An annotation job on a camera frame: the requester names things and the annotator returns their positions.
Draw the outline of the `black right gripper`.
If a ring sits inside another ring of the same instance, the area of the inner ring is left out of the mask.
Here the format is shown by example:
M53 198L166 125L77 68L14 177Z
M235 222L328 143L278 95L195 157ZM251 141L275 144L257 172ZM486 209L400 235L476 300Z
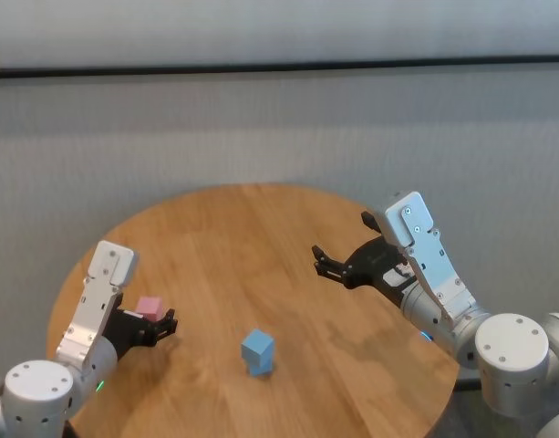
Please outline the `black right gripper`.
M360 216L364 226L381 234L375 215L363 211ZM318 245L312 246L312 254L319 276L342 281L348 289L373 287L397 308L401 307L404 290L417 281L413 272L401 270L402 267L409 267L408 262L382 236L363 244L344 264L330 258Z

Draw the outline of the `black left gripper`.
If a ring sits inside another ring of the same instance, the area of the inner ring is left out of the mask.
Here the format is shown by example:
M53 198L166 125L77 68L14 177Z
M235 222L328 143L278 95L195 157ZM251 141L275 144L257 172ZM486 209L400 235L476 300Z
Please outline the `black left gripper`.
M118 296L110 312L102 336L113 346L120 361L132 348L151 347L162 339L173 335L178 326L173 308L156 321L149 321L141 314L120 307L122 296Z

